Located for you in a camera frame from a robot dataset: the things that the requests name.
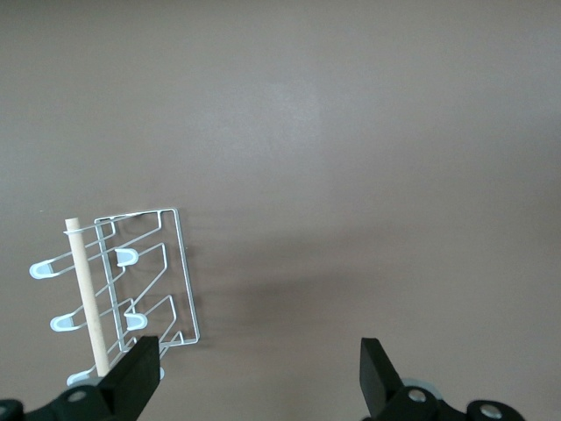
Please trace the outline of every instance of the wooden stick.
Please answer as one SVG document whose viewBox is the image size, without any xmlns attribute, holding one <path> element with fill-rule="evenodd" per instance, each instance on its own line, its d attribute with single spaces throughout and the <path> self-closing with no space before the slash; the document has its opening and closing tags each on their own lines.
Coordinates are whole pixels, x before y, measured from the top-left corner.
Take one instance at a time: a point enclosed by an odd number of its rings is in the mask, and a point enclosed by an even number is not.
<svg viewBox="0 0 561 421">
<path fill-rule="evenodd" d="M 84 239 L 82 232 L 75 232 L 80 230 L 80 221 L 78 218 L 71 218 L 66 220 L 66 224 L 68 241 L 70 242 L 70 250 L 74 260 L 78 286 L 80 287 L 80 296 L 82 297 L 84 314 L 88 324 L 89 341 L 91 342 L 91 349 L 96 362 L 97 375 L 104 377 L 109 373 L 109 359 L 107 357 L 105 340 L 103 339 L 102 324 L 99 318 L 99 311 L 97 310 L 96 293 L 91 281 Z"/>
</svg>

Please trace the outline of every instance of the dish rack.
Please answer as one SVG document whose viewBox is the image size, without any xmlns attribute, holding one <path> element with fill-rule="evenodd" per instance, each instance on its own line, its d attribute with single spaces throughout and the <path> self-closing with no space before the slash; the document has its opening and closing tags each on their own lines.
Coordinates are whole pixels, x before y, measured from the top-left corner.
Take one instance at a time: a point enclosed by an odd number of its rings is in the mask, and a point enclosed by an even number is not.
<svg viewBox="0 0 561 421">
<path fill-rule="evenodd" d="M 114 327 L 115 340 L 105 351 L 109 367 L 146 334 L 159 337 L 160 359 L 173 346 L 199 340 L 177 209 L 97 218 L 92 225 L 65 233 L 83 235 L 103 336 Z M 31 265 L 29 273 L 37 280 L 62 276 L 76 269 L 72 259 L 73 252 L 64 253 Z M 88 325 L 87 316 L 81 305 L 54 317 L 50 326 L 55 332 L 77 331 Z M 67 385 L 87 381 L 95 369 L 96 364 L 70 375 Z"/>
</svg>

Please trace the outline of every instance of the white plastic tip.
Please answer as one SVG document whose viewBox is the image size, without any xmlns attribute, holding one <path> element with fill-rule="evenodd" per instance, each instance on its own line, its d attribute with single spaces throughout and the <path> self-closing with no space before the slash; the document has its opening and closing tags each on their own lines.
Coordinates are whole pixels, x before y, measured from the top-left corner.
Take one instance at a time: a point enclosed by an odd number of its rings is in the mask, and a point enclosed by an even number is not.
<svg viewBox="0 0 561 421">
<path fill-rule="evenodd" d="M 148 318 L 142 313 L 126 313 L 124 317 L 129 331 L 139 331 L 148 326 Z"/>
<path fill-rule="evenodd" d="M 138 261 L 138 252 L 134 248 L 118 248 L 115 253 L 117 253 L 117 266 L 120 268 L 134 265 Z"/>
<path fill-rule="evenodd" d="M 67 386 L 72 386 L 77 382 L 82 382 L 84 380 L 88 380 L 90 371 L 81 371 L 80 373 L 76 373 L 75 375 L 70 375 L 67 378 Z"/>
<path fill-rule="evenodd" d="M 29 268 L 29 275 L 35 279 L 52 278 L 54 276 L 53 267 L 48 261 L 40 261 Z"/>
<path fill-rule="evenodd" d="M 70 332 L 79 329 L 79 327 L 74 326 L 72 314 L 63 314 L 51 320 L 51 329 L 55 332 Z"/>
</svg>

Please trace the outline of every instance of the wire rack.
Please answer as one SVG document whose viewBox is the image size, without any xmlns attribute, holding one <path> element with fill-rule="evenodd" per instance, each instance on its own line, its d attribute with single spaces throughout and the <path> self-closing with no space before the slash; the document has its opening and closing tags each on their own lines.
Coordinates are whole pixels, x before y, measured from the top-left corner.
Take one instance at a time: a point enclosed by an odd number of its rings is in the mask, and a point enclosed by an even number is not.
<svg viewBox="0 0 561 421">
<path fill-rule="evenodd" d="M 97 218 L 94 224 L 66 234 L 82 232 L 87 242 L 90 266 L 99 265 L 104 280 L 96 288 L 96 301 L 103 320 L 112 316 L 114 342 L 108 347 L 114 366 L 145 334 L 160 338 L 160 358 L 170 347 L 196 343 L 199 327 L 181 235 L 179 212 L 175 208 Z M 30 275 L 45 280 L 75 269 L 71 253 L 31 265 Z M 51 329 L 72 332 L 84 328 L 83 306 L 54 317 Z M 108 336 L 107 329 L 103 335 Z M 86 381 L 96 365 L 72 374 L 70 386 Z"/>
</svg>

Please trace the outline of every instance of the screw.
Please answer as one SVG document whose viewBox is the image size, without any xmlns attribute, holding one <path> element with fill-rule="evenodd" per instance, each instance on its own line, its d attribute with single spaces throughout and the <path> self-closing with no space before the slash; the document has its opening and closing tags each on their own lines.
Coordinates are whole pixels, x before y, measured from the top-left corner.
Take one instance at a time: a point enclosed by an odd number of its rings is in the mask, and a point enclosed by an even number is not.
<svg viewBox="0 0 561 421">
<path fill-rule="evenodd" d="M 408 396 L 409 399 L 415 402 L 423 403 L 427 401 L 426 395 L 419 389 L 411 389 Z"/>
<path fill-rule="evenodd" d="M 68 396 L 67 400 L 69 402 L 78 402 L 86 397 L 87 393 L 83 390 L 76 390 L 72 395 Z"/>
<path fill-rule="evenodd" d="M 481 413 L 486 417 L 490 417 L 492 419 L 502 418 L 502 414 L 499 408 L 489 403 L 486 403 L 485 405 L 481 405 L 481 408 L 479 408 L 479 410 L 481 410 Z"/>
</svg>

